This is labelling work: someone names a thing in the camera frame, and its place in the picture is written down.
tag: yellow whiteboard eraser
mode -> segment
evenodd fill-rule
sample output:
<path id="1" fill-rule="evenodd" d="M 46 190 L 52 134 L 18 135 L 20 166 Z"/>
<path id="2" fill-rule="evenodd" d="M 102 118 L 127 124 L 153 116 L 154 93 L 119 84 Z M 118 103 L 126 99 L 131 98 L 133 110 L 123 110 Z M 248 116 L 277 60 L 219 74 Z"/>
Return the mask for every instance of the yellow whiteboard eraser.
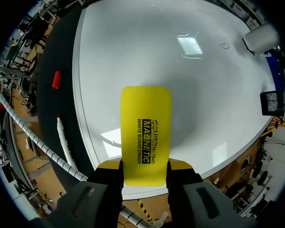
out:
<path id="1" fill-rule="evenodd" d="M 165 87 L 126 87 L 121 94 L 123 176 L 129 186 L 166 182 L 171 94 Z"/>

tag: white cable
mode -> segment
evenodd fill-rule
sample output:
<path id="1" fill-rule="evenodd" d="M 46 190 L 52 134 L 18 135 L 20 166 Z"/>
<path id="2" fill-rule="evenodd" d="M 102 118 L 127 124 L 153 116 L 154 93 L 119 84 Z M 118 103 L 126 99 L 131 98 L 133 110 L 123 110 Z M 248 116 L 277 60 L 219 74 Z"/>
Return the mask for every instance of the white cable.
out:
<path id="1" fill-rule="evenodd" d="M 14 121 L 19 125 L 19 127 L 23 130 L 25 134 L 27 134 L 31 140 L 44 152 L 47 156 L 49 156 L 54 162 L 56 162 L 60 167 L 62 167 L 65 171 L 71 174 L 73 177 L 78 179 L 79 181 L 86 181 L 87 176 L 79 172 L 70 166 L 66 161 L 60 158 L 57 154 L 55 154 L 48 146 L 46 146 L 21 120 L 21 118 L 15 113 L 12 107 L 9 105 L 7 100 L 3 97 L 0 92 L 0 101 L 5 107 L 6 111 L 10 114 L 10 116 L 14 119 Z"/>
<path id="2" fill-rule="evenodd" d="M 15 113 L 14 109 L 9 105 L 7 100 L 4 98 L 2 93 L 0 92 L 0 101 L 1 104 L 5 107 L 6 111 L 10 114 L 10 116 L 14 119 L 16 124 L 23 130 L 28 137 L 44 152 L 47 156 L 49 156 L 54 162 L 56 162 L 60 167 L 62 167 L 65 171 L 71 174 L 73 177 L 78 179 L 79 181 L 87 181 L 87 176 L 79 172 L 77 169 L 74 169 L 70 166 L 66 161 L 60 158 L 57 154 L 55 154 L 48 146 L 46 146 L 31 130 L 26 126 L 26 124 L 21 120 L 21 118 Z M 152 228 L 154 227 L 152 224 L 148 223 L 144 219 L 142 219 L 139 215 L 135 214 L 131 209 L 125 206 L 122 203 L 120 214 L 123 215 L 126 219 L 128 219 L 131 223 L 133 223 L 138 228 Z"/>

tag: red marker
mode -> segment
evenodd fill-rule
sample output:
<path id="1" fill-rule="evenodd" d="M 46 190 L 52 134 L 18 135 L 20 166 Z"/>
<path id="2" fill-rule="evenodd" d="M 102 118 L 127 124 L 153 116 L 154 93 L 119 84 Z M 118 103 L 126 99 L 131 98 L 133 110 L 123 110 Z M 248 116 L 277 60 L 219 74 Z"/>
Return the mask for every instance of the red marker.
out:
<path id="1" fill-rule="evenodd" d="M 61 76 L 61 71 L 59 70 L 56 71 L 55 76 L 54 76 L 53 85 L 52 85 L 53 89 L 59 89 L 60 76 Z"/>

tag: white table surface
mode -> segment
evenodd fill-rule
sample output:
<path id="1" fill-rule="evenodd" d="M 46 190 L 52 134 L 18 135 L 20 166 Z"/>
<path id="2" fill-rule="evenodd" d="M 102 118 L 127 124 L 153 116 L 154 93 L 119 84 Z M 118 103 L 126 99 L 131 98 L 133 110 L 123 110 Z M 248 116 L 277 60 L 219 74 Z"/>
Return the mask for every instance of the white table surface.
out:
<path id="1" fill-rule="evenodd" d="M 202 0 L 103 0 L 78 23 L 73 91 L 92 165 L 121 157 L 120 96 L 126 86 L 165 86 L 172 96 L 170 158 L 202 178 L 240 156 L 262 133 L 260 93 L 275 90 L 263 56 L 242 38 L 250 30 Z M 125 200 L 167 193 L 123 188 Z"/>

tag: black and yellow striped tape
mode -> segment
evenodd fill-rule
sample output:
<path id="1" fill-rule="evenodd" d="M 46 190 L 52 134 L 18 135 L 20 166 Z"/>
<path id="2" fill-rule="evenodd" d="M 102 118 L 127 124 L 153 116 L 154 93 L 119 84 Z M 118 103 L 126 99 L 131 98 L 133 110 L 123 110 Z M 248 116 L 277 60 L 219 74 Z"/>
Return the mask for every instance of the black and yellow striped tape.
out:
<path id="1" fill-rule="evenodd" d="M 138 199 L 137 202 L 138 202 L 139 206 L 141 207 L 142 211 L 147 216 L 148 220 L 149 221 L 154 221 L 154 219 L 149 215 L 149 213 L 147 212 L 146 208 L 144 207 L 143 202 L 140 199 Z"/>

